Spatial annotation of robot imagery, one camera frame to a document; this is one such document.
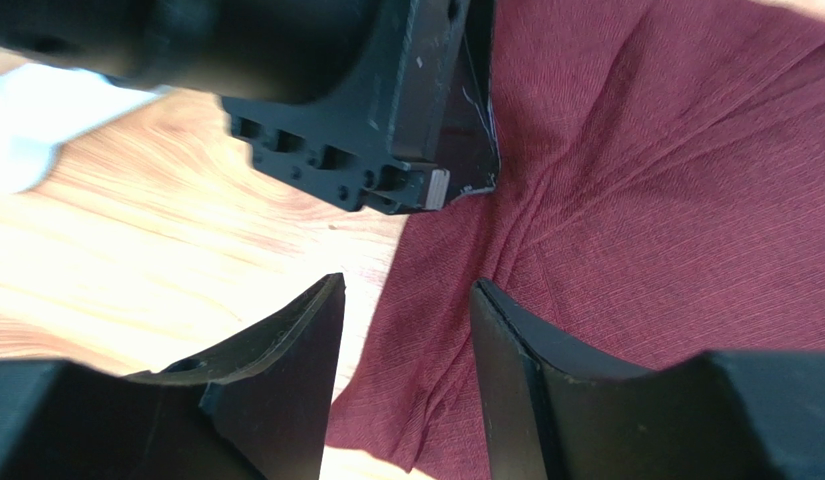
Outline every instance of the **table surface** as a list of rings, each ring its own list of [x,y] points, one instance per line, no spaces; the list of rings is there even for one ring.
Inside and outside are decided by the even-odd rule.
[[[22,62],[0,51],[0,73]],[[253,171],[227,123],[212,95],[176,91],[68,144],[36,189],[0,195],[0,358],[159,370],[343,272],[336,394],[347,384],[405,218]],[[328,449],[323,478],[408,477]]]

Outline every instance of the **red fabric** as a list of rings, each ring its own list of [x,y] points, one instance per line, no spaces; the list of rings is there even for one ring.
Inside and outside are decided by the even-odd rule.
[[[488,478],[468,294],[652,368],[825,349],[825,24],[745,0],[501,0],[496,194],[409,221],[329,443]]]

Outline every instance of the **wood grain surface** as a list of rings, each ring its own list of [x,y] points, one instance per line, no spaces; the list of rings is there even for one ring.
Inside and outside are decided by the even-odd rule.
[[[0,73],[21,63],[0,51]],[[160,370],[343,272],[336,394],[346,385],[405,219],[253,171],[227,125],[215,97],[176,91],[71,142],[33,191],[0,196],[0,358]],[[407,476],[330,449],[323,478]]]

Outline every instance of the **black mount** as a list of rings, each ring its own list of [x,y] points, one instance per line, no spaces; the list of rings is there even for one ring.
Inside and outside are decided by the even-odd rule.
[[[824,352],[706,352],[650,372],[489,280],[471,333],[493,480],[825,479]]]
[[[385,0],[349,75],[287,105],[223,98],[254,167],[347,211],[439,210],[500,173],[490,102],[494,0]]]
[[[317,480],[344,279],[161,373],[0,361],[0,480]]]

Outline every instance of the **black plastic housing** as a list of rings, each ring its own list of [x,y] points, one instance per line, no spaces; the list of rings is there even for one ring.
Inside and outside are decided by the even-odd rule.
[[[254,167],[341,209],[495,189],[495,0],[0,0],[0,45],[215,92]]]
[[[318,480],[344,291],[327,275],[160,373],[0,361],[0,480]]]
[[[825,352],[628,363],[471,291],[492,480],[825,479]]]

